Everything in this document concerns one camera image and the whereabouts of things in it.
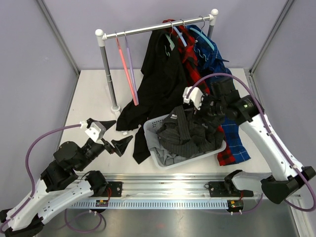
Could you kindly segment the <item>black pinstripe shirt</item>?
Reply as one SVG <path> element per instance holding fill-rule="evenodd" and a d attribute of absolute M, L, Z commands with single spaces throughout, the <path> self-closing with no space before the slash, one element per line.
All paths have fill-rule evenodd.
<path fill-rule="evenodd" d="M 162 121 L 156 134 L 170 153 L 192 158 L 219 149 L 224 132 L 219 131 L 223 116 L 200 116 L 193 109 L 175 107 Z"/>

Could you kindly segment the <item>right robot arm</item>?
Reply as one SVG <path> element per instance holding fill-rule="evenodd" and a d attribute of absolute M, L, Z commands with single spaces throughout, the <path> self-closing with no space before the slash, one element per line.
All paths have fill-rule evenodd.
<path fill-rule="evenodd" d="M 262 106 L 252 95 L 240 97 L 234 88 L 233 79 L 227 77 L 212 84 L 213 95 L 198 97 L 199 111 L 204 116 L 226 115 L 251 138 L 266 160 L 269 173 L 249 173 L 236 170 L 225 177 L 224 190 L 235 196 L 243 190 L 263 193 L 270 201 L 280 204 L 307 186 L 316 171 L 311 166 L 303 166 L 288 150 L 273 130 Z"/>

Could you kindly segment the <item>pink hanger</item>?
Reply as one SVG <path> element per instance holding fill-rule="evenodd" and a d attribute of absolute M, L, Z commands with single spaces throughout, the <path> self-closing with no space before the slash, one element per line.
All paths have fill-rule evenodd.
<path fill-rule="evenodd" d="M 130 88 L 130 92 L 131 92 L 131 95 L 132 95 L 133 103 L 135 105 L 136 100 L 135 100 L 135 95 L 134 95 L 134 91 L 133 91 L 130 70 L 129 70 L 129 68 L 127 68 L 126 59 L 124 57 L 123 50 L 122 50 L 121 44 L 119 42 L 117 33 L 115 33 L 115 35 L 116 35 L 116 43 L 117 43 L 118 52 L 119 52 L 120 59 L 121 59 L 121 62 L 122 62 L 122 65 L 123 65 L 123 69 L 124 69 L 124 72 L 125 72 L 125 76 L 126 76 L 129 88 Z"/>

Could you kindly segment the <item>grey shirt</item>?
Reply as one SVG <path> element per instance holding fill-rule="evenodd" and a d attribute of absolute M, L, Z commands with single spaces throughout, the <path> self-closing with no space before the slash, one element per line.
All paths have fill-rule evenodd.
<path fill-rule="evenodd" d="M 186 160 L 184 157 L 170 153 L 165 148 L 152 147 L 149 149 L 149 151 L 154 154 L 154 160 L 161 167 L 170 166 L 170 165 L 180 163 Z"/>

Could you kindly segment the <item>black plain shirt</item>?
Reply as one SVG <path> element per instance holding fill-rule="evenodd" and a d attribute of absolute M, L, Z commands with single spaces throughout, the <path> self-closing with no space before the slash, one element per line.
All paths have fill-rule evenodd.
<path fill-rule="evenodd" d="M 117 120 L 117 131 L 137 129 L 133 158 L 141 164 L 150 152 L 146 143 L 143 125 L 147 120 L 169 114 L 182 105 L 183 92 L 187 86 L 181 56 L 175 48 L 169 57 L 169 42 L 164 29 L 152 32 L 141 68 L 143 78 L 138 88 L 139 105 L 129 102 Z"/>

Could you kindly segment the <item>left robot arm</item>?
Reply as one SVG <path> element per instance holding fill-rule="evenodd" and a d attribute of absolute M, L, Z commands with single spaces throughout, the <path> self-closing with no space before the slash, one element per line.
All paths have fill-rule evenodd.
<path fill-rule="evenodd" d="M 0 232 L 7 237 L 34 237 L 57 214 L 69 206 L 88 197 L 106 195 L 111 198 L 112 188 L 99 170 L 87 172 L 73 188 L 67 188 L 78 179 L 77 172 L 83 171 L 103 152 L 121 157 L 132 140 L 132 136 L 120 140 L 106 141 L 103 136 L 115 120 L 97 121 L 89 118 L 79 124 L 64 126 L 47 132 L 37 138 L 28 148 L 25 167 L 30 178 L 31 191 L 12 209 L 0 212 Z M 53 161 L 35 180 L 29 158 L 34 146 L 43 138 L 53 133 L 72 128 L 85 129 L 88 136 L 80 147 L 73 141 L 64 142 L 53 154 Z"/>

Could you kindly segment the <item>lilac hanger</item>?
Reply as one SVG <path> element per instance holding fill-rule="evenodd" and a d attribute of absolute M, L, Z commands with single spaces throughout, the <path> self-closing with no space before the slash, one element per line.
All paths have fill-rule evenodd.
<path fill-rule="evenodd" d="M 134 76 L 134 69 L 133 69 L 133 64 L 132 64 L 132 57 L 131 57 L 131 53 L 130 53 L 128 39 L 127 39 L 127 36 L 126 36 L 125 32 L 124 32 L 124 38 L 125 38 L 125 46 L 126 46 L 126 51 L 127 51 L 127 57 L 128 57 L 128 61 L 129 61 L 129 70 L 130 70 L 130 74 L 131 74 L 132 86 L 133 86 L 133 91 L 134 91 L 135 100 L 136 100 L 135 105 L 138 105 L 139 104 L 139 100 L 138 100 L 136 81 L 135 81 L 135 76 Z"/>

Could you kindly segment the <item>mint green hanger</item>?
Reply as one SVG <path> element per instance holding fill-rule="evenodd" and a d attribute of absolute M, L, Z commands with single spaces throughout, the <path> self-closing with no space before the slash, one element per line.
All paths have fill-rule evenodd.
<path fill-rule="evenodd" d="M 168 23 L 170 23 L 170 32 L 168 34 L 165 34 L 168 42 L 169 42 L 169 50 L 167 49 L 167 47 L 165 47 L 165 53 L 166 56 L 169 57 L 171 52 L 176 48 L 176 45 L 174 43 L 174 41 L 172 40 L 171 36 L 173 35 L 173 24 L 171 21 L 168 21 Z"/>

